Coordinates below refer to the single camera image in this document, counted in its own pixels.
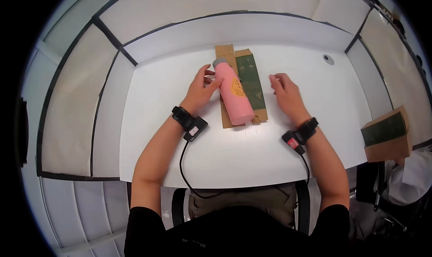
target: khaki pants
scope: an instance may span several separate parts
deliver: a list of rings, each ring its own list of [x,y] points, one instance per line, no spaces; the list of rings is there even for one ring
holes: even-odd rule
[[[253,206],[268,213],[284,226],[293,227],[293,206],[297,198],[294,183],[276,186],[261,186],[231,189],[224,194],[202,199],[191,192],[189,216],[191,219],[231,206]],[[210,196],[225,189],[195,189],[199,195]]]

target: unfolded cardboard box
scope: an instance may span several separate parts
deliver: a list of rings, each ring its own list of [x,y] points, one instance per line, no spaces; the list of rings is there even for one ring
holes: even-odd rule
[[[267,109],[264,102],[264,95],[260,78],[258,76],[257,66],[252,52],[249,49],[234,51],[232,44],[216,45],[215,51],[216,58],[224,57],[237,76],[239,76],[241,85],[243,86],[246,96],[255,113],[255,118],[252,119],[252,123],[257,124],[266,121],[268,119]],[[231,124],[230,116],[228,115],[222,97],[220,98],[220,103],[223,128],[228,129],[235,127],[235,125]]]
[[[413,151],[408,115],[403,106],[362,127],[368,162],[409,157]]]

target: round hole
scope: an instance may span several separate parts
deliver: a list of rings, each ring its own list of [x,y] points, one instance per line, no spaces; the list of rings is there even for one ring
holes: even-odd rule
[[[333,58],[332,58],[330,55],[328,55],[328,54],[323,54],[323,59],[324,59],[324,61],[325,61],[327,64],[329,64],[329,65],[334,65],[334,60],[333,60]]]

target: black t-shirt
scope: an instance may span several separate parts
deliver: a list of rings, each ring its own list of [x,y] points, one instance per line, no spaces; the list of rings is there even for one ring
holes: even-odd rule
[[[168,230],[153,210],[133,207],[127,224],[124,254],[147,255],[154,253],[153,250],[190,253],[281,248],[286,251],[295,247],[308,251],[320,245],[341,250],[348,247],[348,232],[349,212],[342,205],[324,209],[310,236],[283,226],[267,213],[251,206],[214,211]]]

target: sleeve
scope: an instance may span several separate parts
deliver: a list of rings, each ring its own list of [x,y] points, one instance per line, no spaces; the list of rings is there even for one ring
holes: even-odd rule
[[[318,216],[317,224],[310,237],[316,243],[348,246],[349,211],[340,204],[326,207]]]
[[[147,207],[133,207],[129,212],[124,255],[137,256],[143,249],[157,247],[163,242],[165,226],[159,215]]]

